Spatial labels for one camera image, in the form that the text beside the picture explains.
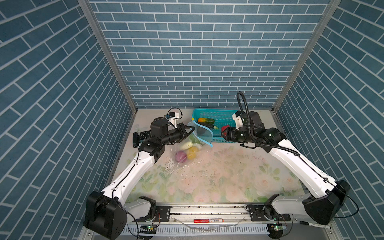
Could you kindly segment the yellow toy potato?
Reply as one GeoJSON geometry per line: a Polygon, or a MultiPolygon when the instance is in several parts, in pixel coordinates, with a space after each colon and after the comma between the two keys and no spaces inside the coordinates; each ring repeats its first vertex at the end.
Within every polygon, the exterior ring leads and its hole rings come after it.
{"type": "Polygon", "coordinates": [[[196,146],[192,146],[191,148],[187,149],[186,150],[187,159],[194,160],[197,157],[199,151],[200,151],[199,148],[197,148],[196,146]]]}

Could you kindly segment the red toy pepper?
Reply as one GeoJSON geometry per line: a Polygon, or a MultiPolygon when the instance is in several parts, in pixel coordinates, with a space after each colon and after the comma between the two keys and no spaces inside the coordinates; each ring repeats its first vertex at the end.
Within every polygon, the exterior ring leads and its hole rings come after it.
{"type": "Polygon", "coordinates": [[[231,126],[230,125],[226,125],[226,126],[223,126],[221,128],[221,135],[222,136],[227,136],[228,135],[228,132],[230,130],[231,126]]]}

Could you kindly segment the clear zip top bag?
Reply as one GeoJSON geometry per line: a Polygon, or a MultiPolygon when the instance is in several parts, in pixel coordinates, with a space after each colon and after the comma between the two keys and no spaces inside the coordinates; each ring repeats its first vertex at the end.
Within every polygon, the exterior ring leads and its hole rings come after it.
{"type": "Polygon", "coordinates": [[[172,145],[169,150],[169,157],[166,164],[168,173],[173,173],[183,167],[191,165],[204,153],[213,147],[213,130],[192,119],[188,126],[195,130],[181,143],[172,145]]]}

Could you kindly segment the teal plastic basket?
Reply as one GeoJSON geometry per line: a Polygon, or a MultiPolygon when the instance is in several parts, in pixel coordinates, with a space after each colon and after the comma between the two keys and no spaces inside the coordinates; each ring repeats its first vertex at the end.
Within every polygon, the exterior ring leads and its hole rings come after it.
{"type": "Polygon", "coordinates": [[[213,129],[213,143],[231,143],[226,141],[221,136],[221,129],[225,126],[235,127],[236,123],[233,120],[233,114],[237,110],[225,110],[225,109],[194,109],[192,113],[192,119],[197,121],[199,118],[214,119],[214,126],[218,127],[217,130],[213,129]]]}

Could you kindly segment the purple toy onion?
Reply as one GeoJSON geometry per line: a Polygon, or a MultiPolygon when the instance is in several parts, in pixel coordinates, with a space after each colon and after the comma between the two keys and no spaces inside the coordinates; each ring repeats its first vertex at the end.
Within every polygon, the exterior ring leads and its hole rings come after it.
{"type": "Polygon", "coordinates": [[[184,163],[188,159],[185,151],[178,151],[175,154],[175,160],[177,163],[184,163]]]}

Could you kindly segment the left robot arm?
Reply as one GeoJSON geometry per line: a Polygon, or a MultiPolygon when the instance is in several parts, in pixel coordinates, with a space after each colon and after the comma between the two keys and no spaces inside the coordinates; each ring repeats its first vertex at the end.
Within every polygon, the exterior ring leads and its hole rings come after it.
{"type": "Polygon", "coordinates": [[[156,218],[155,200],[144,196],[130,204],[126,204],[126,200],[143,175],[163,155],[166,146],[181,143],[195,131],[195,127],[184,123],[169,130],[169,124],[166,118],[156,118],[151,123],[149,137],[139,146],[125,170],[100,192],[90,193],[86,200],[85,228],[115,240],[128,223],[151,222],[156,218]]]}

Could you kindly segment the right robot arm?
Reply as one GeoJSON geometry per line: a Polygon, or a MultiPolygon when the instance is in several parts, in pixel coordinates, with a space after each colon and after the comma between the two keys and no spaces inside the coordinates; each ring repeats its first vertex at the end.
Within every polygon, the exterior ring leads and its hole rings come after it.
{"type": "Polygon", "coordinates": [[[278,129],[257,130],[256,134],[255,146],[283,163],[309,191],[296,197],[273,195],[264,203],[266,218],[275,220],[280,215],[301,215],[320,225],[328,225],[344,205],[350,185],[320,170],[278,129]]]}

